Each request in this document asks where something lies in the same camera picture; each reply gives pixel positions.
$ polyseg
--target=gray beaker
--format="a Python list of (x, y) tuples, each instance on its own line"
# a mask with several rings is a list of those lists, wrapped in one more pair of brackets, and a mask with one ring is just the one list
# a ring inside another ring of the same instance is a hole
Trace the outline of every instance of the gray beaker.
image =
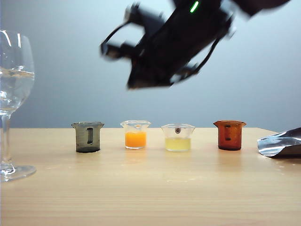
[(76, 133), (76, 152), (89, 153), (100, 150), (100, 121), (76, 122), (71, 124)]

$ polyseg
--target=black cable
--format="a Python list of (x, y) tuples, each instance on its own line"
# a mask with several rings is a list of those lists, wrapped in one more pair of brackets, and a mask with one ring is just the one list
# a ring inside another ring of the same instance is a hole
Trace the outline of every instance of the black cable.
[(103, 43), (108, 42), (108, 40), (122, 27), (124, 27), (125, 25), (129, 24), (129, 21), (124, 22), (122, 25), (120, 25), (119, 27), (117, 27), (114, 31), (111, 32), (111, 34), (108, 35), (108, 37), (103, 41)]
[(207, 63), (207, 61), (209, 60), (211, 54), (213, 53), (216, 45), (218, 44), (218, 42), (221, 40), (221, 38), (217, 38), (214, 43), (212, 44), (209, 53), (207, 54), (207, 56), (205, 57), (205, 59), (200, 63), (199, 66), (197, 66), (197, 68), (191, 73), (191, 74), (197, 74), (199, 72), (199, 70)]

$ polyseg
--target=glass base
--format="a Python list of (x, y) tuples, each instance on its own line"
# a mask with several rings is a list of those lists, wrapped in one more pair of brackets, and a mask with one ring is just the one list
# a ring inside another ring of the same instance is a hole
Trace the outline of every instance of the glass base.
[(1, 165), (1, 182), (28, 177), (35, 173), (34, 166)]
[(144, 146), (143, 147), (129, 147), (129, 146), (126, 146), (126, 148), (127, 149), (142, 149), (142, 148), (144, 148)]

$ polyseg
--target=beaker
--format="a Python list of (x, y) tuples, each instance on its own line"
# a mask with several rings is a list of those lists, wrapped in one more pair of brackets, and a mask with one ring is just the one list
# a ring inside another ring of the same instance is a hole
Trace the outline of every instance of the beaker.
[(191, 135), (195, 129), (189, 124), (168, 124), (161, 126), (165, 135), (165, 149), (184, 152), (191, 148)]
[(218, 128), (218, 147), (222, 150), (237, 151), (241, 149), (243, 121), (222, 120), (213, 123)]
[(125, 147), (141, 149), (146, 146), (146, 128), (151, 123), (144, 120), (123, 121), (120, 125), (125, 129)]
[(76, 152), (89, 153), (100, 150), (100, 121), (76, 122), (71, 124), (76, 133)]

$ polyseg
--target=orange liquid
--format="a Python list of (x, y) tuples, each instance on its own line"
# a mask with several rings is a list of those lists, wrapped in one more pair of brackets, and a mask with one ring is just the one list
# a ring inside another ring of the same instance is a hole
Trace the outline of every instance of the orange liquid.
[(146, 145), (146, 132), (127, 132), (126, 147), (144, 147)]

